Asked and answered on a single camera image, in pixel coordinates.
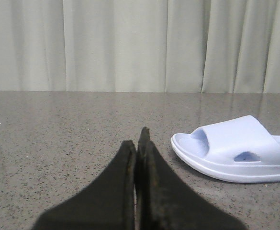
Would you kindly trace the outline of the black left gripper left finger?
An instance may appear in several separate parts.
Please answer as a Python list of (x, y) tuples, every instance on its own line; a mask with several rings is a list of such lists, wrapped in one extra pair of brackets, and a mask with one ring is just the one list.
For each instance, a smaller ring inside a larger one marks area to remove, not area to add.
[(79, 193), (45, 211), (34, 230), (133, 230), (136, 150), (122, 142), (103, 172)]

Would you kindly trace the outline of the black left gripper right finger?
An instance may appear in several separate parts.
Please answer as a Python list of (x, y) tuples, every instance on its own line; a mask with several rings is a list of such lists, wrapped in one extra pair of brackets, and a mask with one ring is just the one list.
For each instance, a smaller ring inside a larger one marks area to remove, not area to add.
[(239, 219), (186, 185), (163, 159), (142, 128), (136, 159), (136, 197), (142, 230), (245, 230)]

